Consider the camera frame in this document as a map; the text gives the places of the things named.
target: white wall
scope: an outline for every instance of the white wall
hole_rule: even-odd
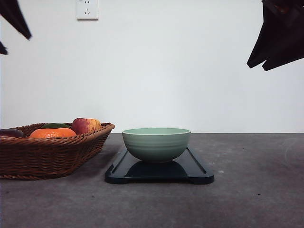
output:
[[[1,19],[1,127],[98,118],[113,132],[304,132],[304,61],[265,72],[247,59],[259,0],[19,0],[33,38]]]

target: gray table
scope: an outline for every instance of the gray table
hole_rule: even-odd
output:
[[[304,134],[192,134],[209,185],[104,182],[122,147],[53,180],[0,180],[1,228],[303,228]]]

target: red apple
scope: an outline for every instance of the red apple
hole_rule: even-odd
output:
[[[85,134],[91,131],[99,130],[101,123],[97,119],[77,118],[72,122],[71,129],[76,134]]]
[[[17,129],[9,128],[9,129],[1,129],[0,136],[7,136],[7,137],[21,137],[23,138],[23,132]]]

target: bowl rim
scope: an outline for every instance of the bowl rim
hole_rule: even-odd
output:
[[[178,129],[178,130],[184,130],[186,132],[181,132],[181,133],[172,133],[172,134],[139,134],[139,133],[128,133],[126,131],[129,130],[139,130],[139,129]],[[188,134],[191,133],[190,130],[188,129],[183,129],[183,128],[176,128],[176,127],[140,127],[140,128],[131,128],[131,129],[126,129],[122,131],[122,134],[129,134],[129,135],[148,135],[148,136],[161,136],[161,135],[177,135],[177,134]]]

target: bowl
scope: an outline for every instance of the bowl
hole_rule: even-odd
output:
[[[136,128],[122,132],[123,141],[135,158],[145,162],[168,162],[187,148],[191,131],[180,128]]]

